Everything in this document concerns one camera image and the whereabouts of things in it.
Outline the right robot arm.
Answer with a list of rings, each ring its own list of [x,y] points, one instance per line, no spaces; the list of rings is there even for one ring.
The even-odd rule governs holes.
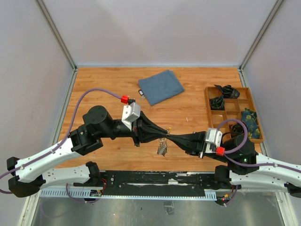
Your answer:
[[[301,167],[267,157],[255,150],[254,143],[243,135],[222,142],[223,133],[218,129],[184,135],[167,135],[187,154],[200,158],[209,157],[223,162],[215,168],[214,188],[247,186],[273,188],[301,196]]]

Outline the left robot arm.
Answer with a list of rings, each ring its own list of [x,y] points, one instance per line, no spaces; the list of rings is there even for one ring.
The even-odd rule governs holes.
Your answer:
[[[28,158],[7,159],[12,178],[8,180],[10,193],[27,197],[40,189],[56,185],[101,186],[105,184],[95,162],[79,167],[56,169],[67,160],[89,154],[103,146],[102,138],[112,140],[130,137],[134,145],[165,138],[168,132],[151,122],[134,103],[123,108],[121,119],[113,119],[105,107],[97,105],[83,115],[83,125],[70,132],[57,144]]]

